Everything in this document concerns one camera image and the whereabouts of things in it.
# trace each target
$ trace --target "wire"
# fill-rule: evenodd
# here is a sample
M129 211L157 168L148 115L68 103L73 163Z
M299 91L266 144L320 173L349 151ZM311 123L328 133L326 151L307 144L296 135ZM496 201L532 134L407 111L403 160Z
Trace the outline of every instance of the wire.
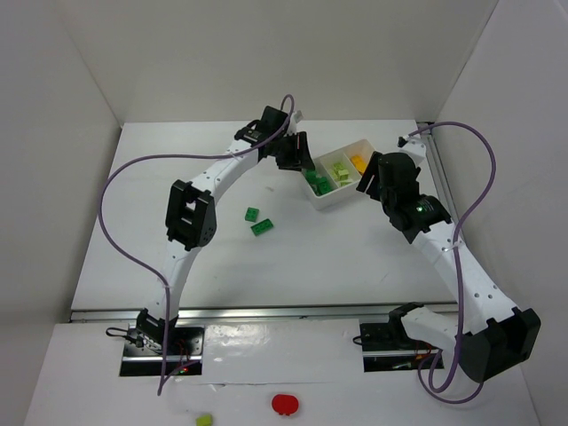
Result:
M170 321L170 284L168 284L168 280L163 274L153 268L151 265L143 262L142 260L138 259L131 255L128 251L118 245L118 243L113 239L110 233L107 230L107 224L105 223L104 215L103 215L103 201L105 199L105 193L107 192L108 187L110 184L116 179L116 177L121 174L125 169L129 168L130 166L137 164L139 162L146 162L148 160L157 160L160 158L193 158L198 160L225 160L229 158L235 158L238 155L244 155L256 151L258 148L265 146L272 142L275 138L277 138L282 131L284 131L288 124L290 123L290 118L294 113L295 101L294 97L290 94L286 95L282 100L281 106L284 107L286 100L290 100L290 112L288 117L284 123L280 126L278 130L276 130L270 137L268 137L262 143L252 146L251 148L245 149L243 151L239 151L237 153L230 153L230 154L220 154L220 155L200 155L200 154L153 154L153 155L145 155L142 157L135 158L130 160L129 162L124 163L121 167L116 169L110 177L106 180L105 184L103 185L103 189L100 194L99 198L99 208L97 212L97 217L99 219L100 229L102 230L105 238L108 240L110 245L118 251L121 255L129 259L131 262L142 266L143 268L147 269L149 272L153 273L158 280L160 280L164 286L165 298L166 298L166 323L169 324ZM168 337L169 337L169 328L168 325L164 328L163 332L163 339L162 339L162 368L160 372L160 385L158 386L158 396L162 394L163 385L167 382L167 380L172 376L172 373L166 376L166 367L167 367L167 357L168 357Z
M457 225L455 226L455 229L454 229L454 236L452 238L452 243L454 245L454 248L453 248L454 260L455 260L455 269L456 269L456 272L457 272L457 281L458 281L458 301L457 301L458 302L458 329L457 329L457 334L456 334L456 337L455 337L454 358L452 359L452 365L450 366L450 371L447 375L447 378L444 380L444 382L439 387L434 386L434 372L436 371L436 364L438 363L440 357L442 356L441 350L438 351L438 353L434 357L434 361L432 362L432 365L430 366L430 372L429 372L429 375L428 375L428 386L426 386L426 384L424 383L424 381L422 379L421 369L420 368L418 369L418 376L419 376L419 379L420 379L420 383L422 384L422 387L432 396L434 396L434 394L441 393L441 392L445 391L450 386L450 384L452 383L452 380L455 377L455 373L457 371L457 368L458 368L458 365L459 365L459 362L460 362L460 355L462 353L463 324L465 322L465 306L464 306L464 300L463 300L463 273L462 273L462 269L461 269L462 268L462 261L460 259L460 250L459 250L459 247L456 245L456 243L457 243L457 241L460 237L460 232L462 231L463 224L468 219L469 215L471 215L471 213L473 213L473 211L477 208L477 206L479 206L481 201L483 201L483 199L487 196L487 194L489 193L489 190L491 190L491 187L493 186L493 182L495 181L495 173L497 171L497 161L495 160L495 153L493 152L493 149L491 148L491 145L489 144L487 139L478 130L474 129L473 127L471 127L468 124L465 124L463 122L436 122L434 124L431 124L429 126L422 128L422 129L415 130L415 131L409 133L408 137L412 137L412 136L418 135L420 133L423 133L424 131L436 129L437 127L442 127L442 126L460 127L462 129L469 130L471 133L473 133L475 136L477 136L477 138L479 138L479 140L481 140L481 142L485 146L485 149L489 153L489 159L491 161L491 174L489 175L489 180L487 181L487 185L485 186L485 189L477 197L477 199L473 202L473 204L471 204L471 206L469 206L469 208L461 216L460 220L458 220L458 223L457 223ZM443 399L439 396L435 396L435 398L439 401L446 402L447 404L463 404L463 403L469 402L473 398L475 398L479 394L479 392L481 391L482 387L483 387L483 384L481 384L479 386L479 388L476 390L476 392L474 392L469 398L466 398L466 399L463 399L463 400L460 400L460 401L452 401L452 400L449 400L449 399Z
M124 335L113 335L111 331L120 331L121 333L124 333ZM105 334L109 337L122 337L124 339L128 334L128 330L125 330L124 328L109 327L105 330Z
M479 384L479 386L477 387L477 389L471 394L469 395L467 398L464 399L445 399L445 398L441 398L439 395L437 395L436 393L434 393L431 389L429 389L429 387L427 386L427 384L424 382L424 379L422 378L422 367L424 366L424 363L429 360L434 358L434 360L432 361L432 364L430 366L430 368L436 368L436 366L438 365L439 362L439 356L438 354L441 354L442 351L438 351L438 353L436 355L431 355L429 357L426 357L425 359L422 360L422 362L418 365L418 380L420 381L420 384L422 385L422 387L430 394L431 397L433 397L434 399L437 399L440 402L444 402L445 404L453 404L453 405L460 405L460 404L465 404L466 402L470 402L473 399L475 399L477 397L477 395L479 395L479 393L481 392L481 390L483 389L483 382L481 382Z

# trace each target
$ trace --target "white tray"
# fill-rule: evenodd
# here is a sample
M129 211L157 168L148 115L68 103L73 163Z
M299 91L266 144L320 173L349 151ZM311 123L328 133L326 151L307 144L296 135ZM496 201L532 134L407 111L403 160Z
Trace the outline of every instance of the white tray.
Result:
M353 155L358 155L366 164L368 164L374 150L375 149L368 140L361 139L358 142L336 149L331 153L314 158L313 163L316 166L316 171L321 176L327 178L327 181L332 187L332 191L323 195L316 195L310 184L308 184L305 180L305 177L301 176L302 182L300 185L304 189L304 192L313 207L316 210L321 210L354 195L357 192L355 188L357 188L357 185L361 180L361 175L351 163L351 157ZM332 179L329 170L333 169L333 165L336 162L341 162L349 171L349 178L353 181L351 184L340 187L334 179Z

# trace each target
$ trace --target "yellow block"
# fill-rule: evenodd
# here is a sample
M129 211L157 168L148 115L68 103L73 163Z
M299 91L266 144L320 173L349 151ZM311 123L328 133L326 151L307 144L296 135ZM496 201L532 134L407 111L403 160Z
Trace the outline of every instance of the yellow block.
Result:
M350 160L361 175L365 173L367 165L359 155L353 155Z

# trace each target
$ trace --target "green block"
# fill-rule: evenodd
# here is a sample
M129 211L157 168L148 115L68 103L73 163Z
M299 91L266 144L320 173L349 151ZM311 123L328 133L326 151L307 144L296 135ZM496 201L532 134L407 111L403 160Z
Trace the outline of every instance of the green block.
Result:
M195 426L211 426L213 424L213 417L211 414L205 414L195 420Z
M256 222L256 218L258 217L259 209L255 209L253 207L249 207L247 209L247 213L245 214L245 220L247 222Z
M335 171L345 170L345 166L343 166L342 162L337 162L334 164L334 170Z
M252 233L257 237L261 233L265 233L266 231L270 231L274 225L270 221L270 219L265 219L262 222L258 222L256 225L252 225L250 229L252 229Z
M337 180L349 179L349 171L347 169L338 170L337 176L339 177L339 179L337 179Z
M309 184L315 184L318 180L318 173L316 170L307 170L305 172L305 180L307 180Z
M320 195L323 195L325 193L331 193L331 191L332 191L331 185L329 184L327 179L326 179L325 182L321 182L320 184L318 184L318 189L319 189Z

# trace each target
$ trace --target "white table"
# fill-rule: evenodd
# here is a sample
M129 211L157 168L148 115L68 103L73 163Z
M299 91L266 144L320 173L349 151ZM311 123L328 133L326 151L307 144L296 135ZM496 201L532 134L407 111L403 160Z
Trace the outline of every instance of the white table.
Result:
M55 327L26 426L193 425L197 416L206 413L213 414L215 426L539 424L520 367L494 377L465 406L438 403L422 389L415 371L359 371L349 380L329 377L328 383L219 385L206 384L204 369L200 381L194 380L198 377L169 381L158 398L156 377L118 376L123 343L105 336L109 325ZM352 346L348 337L345 345ZM314 351L321 349L319 338L301 341L303 347L306 344ZM321 358L326 371L333 365L328 363L327 357ZM294 369L288 366L287 371ZM301 408L296 417L280 418L273 412L271 399L277 393L298 397Z
M218 154L243 122L127 123L113 170L148 154ZM413 121L301 122L312 156L366 138L378 151L396 151ZM125 170L107 192L110 233L135 256L161 267L170 186L210 165L200 160L157 160ZM399 304L452 301L430 264L396 231L381 205L363 194L316 211L300 175L278 170L273 159L247 172L217 206L214 240L193 265L181 307ZM421 191L437 194L429 165ZM244 221L260 209L275 229L255 237ZM96 223L72 309L128 310L144 306L153 275L117 254Z

